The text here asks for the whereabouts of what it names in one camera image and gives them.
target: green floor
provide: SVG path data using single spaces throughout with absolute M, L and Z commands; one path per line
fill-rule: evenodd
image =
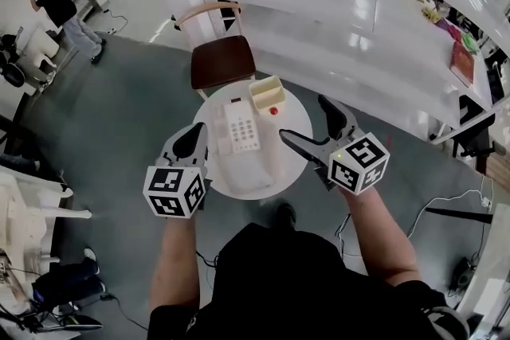
M 77 54 L 26 112 L 23 124 L 38 134 L 40 148 L 53 166 L 65 171 L 75 192 L 73 208 L 93 213 L 91 220 L 65 221 L 62 260 L 79 261 L 85 245 L 94 248 L 108 290 L 119 297 L 129 316 L 147 325 L 149 284 L 164 220 L 154 217 L 145 202 L 143 180 L 163 143 L 192 122 L 202 100 L 190 89 L 188 52 L 107 38 L 100 64 L 92 67 Z M 306 107 L 314 135 L 325 136 L 317 95 L 293 84 L 285 86 Z M 390 147 L 390 164 L 378 189 L 405 231 L 431 198 L 480 188 L 479 174 L 431 145 L 361 112 L 357 119 L 362 129 L 374 132 Z M 486 181 L 487 196 L 489 184 Z M 494 190 L 495 202 L 510 202 L 503 190 L 496 186 Z M 339 243 L 334 233 L 347 207 L 337 193 L 325 191 L 312 165 L 299 183 L 279 197 L 296 208 L 298 229 Z M 475 193 L 435 206 L 483 210 Z M 244 225 L 263 223 L 268 211 L 267 204 L 237 201 L 210 191 L 205 210 L 198 214 L 198 250 L 213 259 Z M 346 252 L 359 253 L 351 223 L 343 238 Z M 478 249 L 481 225 L 426 213 L 412 241 L 424 280 L 445 290 L 453 265 Z M 363 270 L 355 258 L 346 258 L 346 265 Z M 214 271 L 206 274 L 200 263 L 200 272 L 202 303 L 207 303 L 211 294 L 207 280 L 213 283 Z M 114 303 L 96 303 L 88 313 L 105 328 L 86 338 L 144 337 L 141 329 L 120 316 Z

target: gray pants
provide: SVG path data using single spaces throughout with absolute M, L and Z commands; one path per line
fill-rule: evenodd
M 62 28 L 69 40 L 88 58 L 93 58 L 100 53 L 101 38 L 77 15 L 64 23 Z

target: black shoe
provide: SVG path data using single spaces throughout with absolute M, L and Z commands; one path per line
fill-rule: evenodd
M 273 224 L 274 228 L 280 231 L 294 231 L 296 229 L 296 210 L 289 203 L 278 205 Z
M 104 51 L 104 48 L 101 47 L 101 51 L 99 51 L 99 54 L 97 54 L 95 57 L 92 57 L 90 59 L 90 62 L 92 63 L 92 65 L 96 65 L 97 63 L 100 62 L 101 57 L 103 56 L 103 51 Z

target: white tabletop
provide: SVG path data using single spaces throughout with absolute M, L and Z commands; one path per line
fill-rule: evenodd
M 280 193 L 287 189 L 287 187 L 301 176 L 301 173 L 303 173 L 308 162 L 299 156 L 294 150 L 284 145 L 280 138 L 274 138 L 273 140 L 276 140 L 278 143 L 275 151 L 280 156 L 277 160 L 279 163 L 279 171 L 278 174 L 275 175 L 276 182 L 270 187 L 254 190 L 250 193 L 239 194 L 231 191 L 228 184 L 222 177 L 222 173 L 219 170 L 217 160 L 215 158 L 215 153 L 218 151 L 218 147 L 216 134 L 212 124 L 211 109 L 221 107 L 222 104 L 229 103 L 235 98 L 249 100 L 248 85 L 252 82 L 253 80 L 238 81 L 217 90 L 202 104 L 197 115 L 194 117 L 194 123 L 204 122 L 207 125 L 209 134 L 209 140 L 207 143 L 209 147 L 209 158 L 206 163 L 208 170 L 206 178 L 212 180 L 211 186 L 219 193 L 241 200 L 261 200 Z M 291 129 L 304 136 L 312 138 L 312 123 L 310 122 L 310 118 L 308 117 L 308 113 L 304 109 L 303 104 L 287 89 L 285 89 L 285 97 L 285 110 L 271 117 L 271 120 L 277 130 Z M 261 145 L 262 149 L 265 149 L 263 142 L 261 142 Z

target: desk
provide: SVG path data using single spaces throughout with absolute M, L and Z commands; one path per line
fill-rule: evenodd
M 292 183 L 294 183 L 299 176 L 303 173 L 308 161 L 299 156 L 294 150 L 281 142 L 279 136 L 277 136 L 277 154 L 279 157 L 277 161 L 280 164 L 279 174 L 275 176 L 276 182 L 269 188 L 253 191 L 251 193 L 236 194 L 231 191 L 228 184 L 222 177 L 222 173 L 219 169 L 218 163 L 214 158 L 215 153 L 218 151 L 218 145 L 216 136 L 211 119 L 211 109 L 219 107 L 222 104 L 230 102 L 234 98 L 242 98 L 249 100 L 248 85 L 253 80 L 238 81 L 233 84 L 228 84 L 225 87 L 216 91 L 207 101 L 205 101 L 194 117 L 194 123 L 204 122 L 207 125 L 209 133 L 209 140 L 207 146 L 209 147 L 209 158 L 206 162 L 208 173 L 206 178 L 212 180 L 211 186 L 219 193 L 225 194 L 226 196 L 238 198 L 241 200 L 261 200 L 263 198 L 274 196 L 281 191 L 287 189 Z M 304 109 L 303 104 L 288 90 L 285 90 L 286 103 L 285 111 L 279 113 L 274 118 L 276 129 L 292 129 L 293 131 L 299 132 L 309 138 L 312 138 L 312 123 L 308 117 L 308 113 Z M 264 149 L 264 143 L 261 140 L 262 149 Z

